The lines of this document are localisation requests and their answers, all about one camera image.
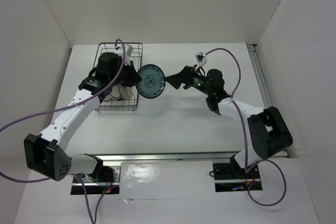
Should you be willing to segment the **clear round plate stand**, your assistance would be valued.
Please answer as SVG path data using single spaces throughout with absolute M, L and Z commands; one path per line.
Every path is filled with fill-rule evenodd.
M 118 85 L 118 90 L 122 100 L 128 101 L 134 99 L 132 87 L 124 87 L 122 85 Z

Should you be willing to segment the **small blue patterned plate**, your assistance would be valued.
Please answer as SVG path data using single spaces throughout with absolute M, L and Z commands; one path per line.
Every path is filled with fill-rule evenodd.
M 142 66 L 138 75 L 142 80 L 136 84 L 136 89 L 146 99 L 158 98 L 165 89 L 165 75 L 157 65 L 147 64 Z

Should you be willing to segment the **white plate orange sunburst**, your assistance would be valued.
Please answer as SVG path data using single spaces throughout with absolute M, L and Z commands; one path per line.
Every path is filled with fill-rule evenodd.
M 100 94 L 100 100 L 101 102 L 110 102 L 111 100 L 113 100 L 113 98 L 111 97 L 111 92 L 104 92 Z

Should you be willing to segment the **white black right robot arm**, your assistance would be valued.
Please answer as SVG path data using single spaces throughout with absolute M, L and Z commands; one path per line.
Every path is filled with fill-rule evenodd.
M 293 138 L 280 113 L 270 106 L 259 108 L 235 100 L 224 89 L 223 74 L 211 69 L 203 76 L 195 67 L 186 66 L 174 75 L 165 77 L 172 87 L 195 88 L 207 95 L 208 108 L 242 124 L 244 149 L 230 158 L 229 172 L 235 178 L 249 172 L 253 165 L 267 160 L 293 144 Z

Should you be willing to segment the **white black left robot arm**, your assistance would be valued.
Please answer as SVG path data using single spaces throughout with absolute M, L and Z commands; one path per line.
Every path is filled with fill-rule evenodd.
M 91 154 L 69 156 L 65 150 L 84 120 L 113 87 L 132 87 L 141 80 L 129 53 L 124 54 L 120 49 L 102 53 L 96 67 L 78 86 L 70 108 L 39 134 L 28 134 L 24 139 L 27 167 L 55 181 L 73 174 L 85 174 L 91 181 L 99 181 L 106 170 L 100 158 Z

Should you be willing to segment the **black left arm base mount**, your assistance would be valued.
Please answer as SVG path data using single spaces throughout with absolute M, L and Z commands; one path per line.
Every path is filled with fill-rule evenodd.
M 87 174 L 81 174 L 87 195 L 101 195 L 106 191 L 107 195 L 117 195 L 120 193 L 121 164 L 111 163 L 104 168 L 104 171 L 93 178 Z

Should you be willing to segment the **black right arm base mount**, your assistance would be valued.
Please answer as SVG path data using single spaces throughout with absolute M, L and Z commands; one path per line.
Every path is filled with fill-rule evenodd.
M 217 193 L 247 191 L 250 185 L 250 190 L 263 190 L 258 167 L 245 173 L 244 169 L 236 169 L 230 163 L 214 163 L 208 174 L 215 181 Z

